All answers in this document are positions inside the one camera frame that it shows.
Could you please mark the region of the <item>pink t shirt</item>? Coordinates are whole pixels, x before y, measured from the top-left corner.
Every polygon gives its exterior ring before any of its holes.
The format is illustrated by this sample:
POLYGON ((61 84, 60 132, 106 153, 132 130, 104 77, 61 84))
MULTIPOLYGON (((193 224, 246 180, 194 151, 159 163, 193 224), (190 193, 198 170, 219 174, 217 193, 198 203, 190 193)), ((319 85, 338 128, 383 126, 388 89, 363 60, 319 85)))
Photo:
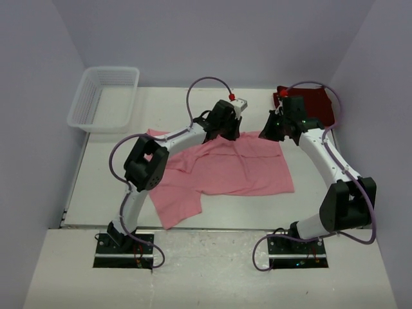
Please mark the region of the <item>pink t shirt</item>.
POLYGON ((170 157, 149 196, 162 227, 170 229, 202 212, 203 194, 270 196, 294 191, 281 146, 255 131, 243 132, 235 141, 219 136, 170 157))

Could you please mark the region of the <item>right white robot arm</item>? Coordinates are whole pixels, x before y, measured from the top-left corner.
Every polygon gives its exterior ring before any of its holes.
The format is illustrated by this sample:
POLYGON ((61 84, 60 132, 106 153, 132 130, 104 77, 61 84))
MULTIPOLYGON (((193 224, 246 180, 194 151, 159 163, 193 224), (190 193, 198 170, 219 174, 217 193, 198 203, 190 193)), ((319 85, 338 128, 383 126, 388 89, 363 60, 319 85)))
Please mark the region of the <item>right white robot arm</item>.
POLYGON ((371 238, 363 244, 372 244, 377 233, 375 181, 362 177, 344 160, 330 142, 328 128, 317 118, 308 117, 302 96, 285 96, 279 101, 279 107, 270 111, 260 138, 275 142, 293 140, 314 163, 328 188, 315 215, 291 224, 288 248, 301 253, 316 238, 345 236, 348 229, 366 226, 371 227, 371 238))

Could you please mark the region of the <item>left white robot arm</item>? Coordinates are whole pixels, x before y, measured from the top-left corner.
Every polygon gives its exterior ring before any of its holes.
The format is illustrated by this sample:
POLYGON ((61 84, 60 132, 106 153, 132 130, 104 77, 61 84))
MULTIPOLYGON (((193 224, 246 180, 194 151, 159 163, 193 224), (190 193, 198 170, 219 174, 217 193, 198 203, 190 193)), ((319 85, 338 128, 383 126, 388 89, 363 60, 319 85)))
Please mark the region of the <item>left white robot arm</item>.
POLYGON ((149 191, 164 176, 168 159, 218 136, 236 140, 239 138, 241 114, 246 108, 247 101, 241 98, 232 102, 219 100, 206 117, 192 119, 190 125, 180 131, 159 136, 138 133, 123 138, 114 146, 109 155, 109 170, 117 180, 126 184, 126 193, 117 217, 107 229, 113 248, 126 253, 133 248, 133 240, 149 244, 134 237, 132 232, 137 228, 137 219, 149 191), (136 142, 124 162, 125 175, 122 178, 114 171, 114 155, 123 143, 133 138, 136 142))

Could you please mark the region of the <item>folded dark red shirt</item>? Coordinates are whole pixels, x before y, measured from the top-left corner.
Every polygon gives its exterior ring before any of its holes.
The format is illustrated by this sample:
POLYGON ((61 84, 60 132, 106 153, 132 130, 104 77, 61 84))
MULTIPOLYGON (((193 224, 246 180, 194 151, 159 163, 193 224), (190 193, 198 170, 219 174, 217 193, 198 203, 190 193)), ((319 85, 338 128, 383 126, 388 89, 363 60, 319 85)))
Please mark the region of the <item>folded dark red shirt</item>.
POLYGON ((293 88, 288 91, 288 94, 303 97, 305 110, 309 118, 319 119, 325 127, 330 127, 335 123, 332 102, 324 87, 317 86, 312 89, 293 88))

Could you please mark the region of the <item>white plastic basket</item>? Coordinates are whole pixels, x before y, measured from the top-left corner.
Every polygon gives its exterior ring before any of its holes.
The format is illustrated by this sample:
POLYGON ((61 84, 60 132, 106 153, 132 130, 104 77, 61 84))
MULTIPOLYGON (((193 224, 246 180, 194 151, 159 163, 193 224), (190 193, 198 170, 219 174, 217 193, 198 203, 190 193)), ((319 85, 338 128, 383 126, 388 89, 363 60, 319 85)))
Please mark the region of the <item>white plastic basket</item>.
POLYGON ((86 69, 76 90, 67 124, 87 133, 125 133, 131 121, 140 72, 125 66, 86 69))

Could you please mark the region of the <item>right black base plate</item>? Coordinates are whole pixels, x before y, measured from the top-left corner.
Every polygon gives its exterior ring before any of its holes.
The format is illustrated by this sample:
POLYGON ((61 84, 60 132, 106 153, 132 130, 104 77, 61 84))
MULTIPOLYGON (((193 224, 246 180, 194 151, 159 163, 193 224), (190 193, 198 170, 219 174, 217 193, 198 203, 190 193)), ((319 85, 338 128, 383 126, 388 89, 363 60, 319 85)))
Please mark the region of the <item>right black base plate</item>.
POLYGON ((271 270, 329 267, 322 241, 302 243, 273 237, 267 239, 267 247, 271 270))

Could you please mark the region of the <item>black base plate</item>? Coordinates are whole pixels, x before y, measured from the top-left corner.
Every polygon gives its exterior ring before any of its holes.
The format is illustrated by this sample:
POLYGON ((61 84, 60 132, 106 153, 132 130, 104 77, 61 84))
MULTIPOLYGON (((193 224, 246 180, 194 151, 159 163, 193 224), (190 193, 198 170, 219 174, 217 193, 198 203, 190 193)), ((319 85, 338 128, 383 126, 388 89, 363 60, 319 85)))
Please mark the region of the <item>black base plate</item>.
POLYGON ((329 267, 322 241, 302 243, 273 237, 267 239, 267 247, 271 270, 329 267))
POLYGON ((93 268, 153 269, 153 247, 133 239, 118 246, 109 235, 95 235, 97 246, 93 268))

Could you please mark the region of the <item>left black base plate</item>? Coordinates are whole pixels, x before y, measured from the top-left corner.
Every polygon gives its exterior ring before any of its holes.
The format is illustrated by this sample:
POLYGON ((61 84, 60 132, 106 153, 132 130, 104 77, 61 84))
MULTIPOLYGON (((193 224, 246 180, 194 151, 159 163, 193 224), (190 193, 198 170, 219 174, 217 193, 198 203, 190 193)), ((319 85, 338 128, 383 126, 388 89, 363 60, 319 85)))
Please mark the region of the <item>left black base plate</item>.
POLYGON ((93 268, 153 269, 153 247, 133 239, 118 246, 109 235, 95 235, 97 246, 93 268))

